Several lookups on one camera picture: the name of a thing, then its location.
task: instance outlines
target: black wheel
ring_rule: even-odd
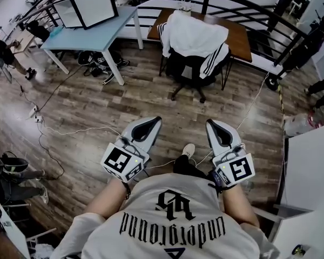
[[[279,87],[279,83],[278,83],[278,80],[276,79],[276,76],[275,75],[269,75],[265,79],[265,84],[272,91],[276,91],[277,88]]]

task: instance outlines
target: person in black shirt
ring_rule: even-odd
[[[31,68],[26,70],[19,63],[19,61],[16,59],[16,57],[13,55],[13,53],[10,50],[11,47],[17,46],[17,45],[19,45],[17,42],[12,42],[11,44],[6,45],[5,42],[0,40],[0,58],[2,58],[3,61],[7,65],[12,65],[13,67],[15,67],[19,73],[26,75],[25,78],[27,80],[31,80],[34,77],[34,75],[36,74],[36,70],[31,69]]]

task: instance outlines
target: white table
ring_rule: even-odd
[[[138,38],[138,45],[143,49],[143,40],[141,38],[137,7],[121,6],[118,7],[118,16],[105,21],[88,30],[83,28],[69,29],[63,28],[56,36],[49,37],[42,45],[41,49],[51,57],[54,62],[66,73],[69,70],[58,60],[51,50],[81,50],[81,51],[97,51],[101,52],[106,59],[108,66],[112,70],[119,85],[124,85],[124,80],[110,55],[108,48],[113,43],[119,31],[134,19],[134,26]]]

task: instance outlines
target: office chair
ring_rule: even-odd
[[[171,100],[174,101],[177,93],[183,89],[186,85],[189,85],[192,88],[195,88],[199,95],[200,95],[200,102],[203,104],[206,100],[206,97],[202,91],[203,86],[207,86],[212,84],[216,81],[215,76],[219,73],[222,75],[222,85],[224,86],[225,82],[223,81],[223,71],[222,68],[226,64],[230,65],[230,58],[231,58],[231,50],[229,49],[229,53],[227,56],[222,60],[213,70],[213,72],[205,77],[204,79],[200,78],[200,67],[203,64],[205,58],[199,56],[188,56],[184,57],[181,54],[174,51],[171,48],[170,50],[171,55],[167,60],[166,63],[166,75],[172,75],[180,85],[178,88],[173,92],[171,96]],[[227,72],[225,75],[225,81],[228,78],[228,66]]]

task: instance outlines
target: wooden floor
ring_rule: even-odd
[[[89,127],[110,126],[121,132],[126,125],[142,117],[161,116],[163,126],[151,149],[149,166],[161,165],[177,158],[187,143],[195,143],[194,159],[199,162],[210,148],[205,122],[208,118],[220,120],[237,127],[257,94],[265,76],[250,67],[234,63],[226,88],[221,90],[220,77],[214,85],[204,88],[205,104],[199,102],[194,90],[181,90],[176,101],[170,96],[177,84],[172,78],[158,77],[161,50],[158,45],[145,44],[138,50],[136,42],[115,43],[131,65],[121,70],[125,85],[116,81],[103,86],[103,77],[85,77],[82,67],[67,80],[42,110],[46,126],[62,133]],[[42,51],[37,58],[49,68],[38,70],[34,81],[27,81],[15,70],[12,74],[23,85],[28,99],[40,107],[55,87],[67,77],[55,65],[48,64]],[[30,59],[19,57],[29,66]],[[72,57],[64,60],[74,72],[78,65]],[[307,112],[315,97],[307,100],[303,88],[318,80],[315,69],[306,66],[289,74],[281,83],[287,115]],[[33,104],[20,96],[20,86],[9,84],[0,74],[0,152],[10,150],[18,157],[26,158],[32,169],[45,169],[49,175],[61,173],[58,164],[43,150],[38,138],[40,132],[33,119],[27,119]],[[264,85],[248,118],[239,129],[252,153],[256,176],[251,180],[253,188],[248,193],[254,204],[273,202],[278,191],[282,166],[282,114],[277,92]],[[46,228],[57,227],[58,232],[68,229],[75,215],[82,213],[86,204],[105,186],[110,176],[99,164],[109,142],[116,135],[108,129],[90,130],[61,136],[42,128],[45,136],[41,143],[65,168],[59,180],[42,181],[49,191],[49,204],[41,199],[31,199],[33,216]],[[200,169],[210,170],[209,160]],[[171,165],[148,170],[149,174],[170,172]]]

